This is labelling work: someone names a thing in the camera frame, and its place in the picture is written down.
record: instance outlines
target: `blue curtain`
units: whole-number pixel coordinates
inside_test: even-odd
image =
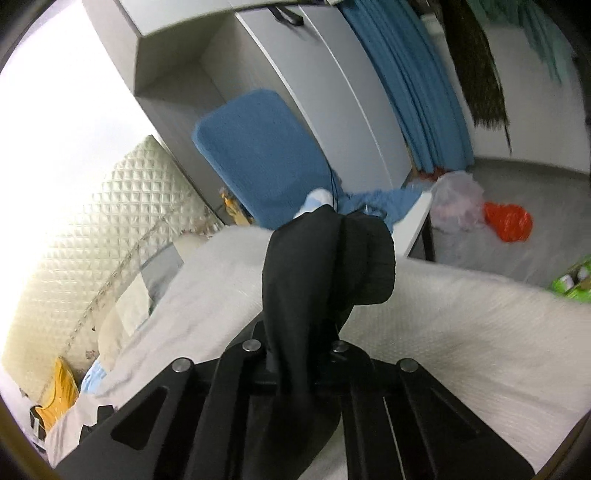
[[[339,8],[374,64],[420,170],[474,162],[462,109],[431,38],[406,0],[345,0]]]

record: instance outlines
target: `quilted wall panel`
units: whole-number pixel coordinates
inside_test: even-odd
[[[6,371],[35,402],[57,356],[83,376],[98,356],[105,314],[139,266],[184,231],[211,235],[221,227],[166,150],[147,137],[48,246],[19,300],[2,357]]]

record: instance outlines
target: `light blue cloth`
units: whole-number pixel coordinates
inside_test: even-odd
[[[551,18],[533,0],[467,0],[480,24],[522,27],[530,47],[561,83],[569,77],[573,49]]]
[[[95,393],[106,374],[107,372],[105,372],[97,358],[82,380],[80,393]]]
[[[314,212],[317,208],[323,205],[330,205],[332,208],[336,208],[336,201],[329,191],[325,189],[316,189],[310,192],[306,197],[306,201],[301,206],[300,210],[295,214],[295,217],[299,217],[304,213]]]
[[[406,216],[420,196],[421,191],[413,188],[350,193],[339,197],[338,208],[344,215],[360,210],[367,215],[379,216],[392,233],[394,224]]]

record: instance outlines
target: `table leg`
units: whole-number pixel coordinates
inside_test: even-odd
[[[423,228],[421,230],[423,236],[423,248],[425,250],[425,260],[428,262],[435,262],[435,247],[433,245],[433,228],[431,227],[431,215],[427,215]]]

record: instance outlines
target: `yellow cloth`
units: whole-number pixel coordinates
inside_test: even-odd
[[[59,357],[54,366],[53,386],[50,391],[53,393],[49,402],[45,406],[35,407],[35,411],[43,420],[46,432],[49,432],[51,427],[68,411],[79,395],[70,367]]]

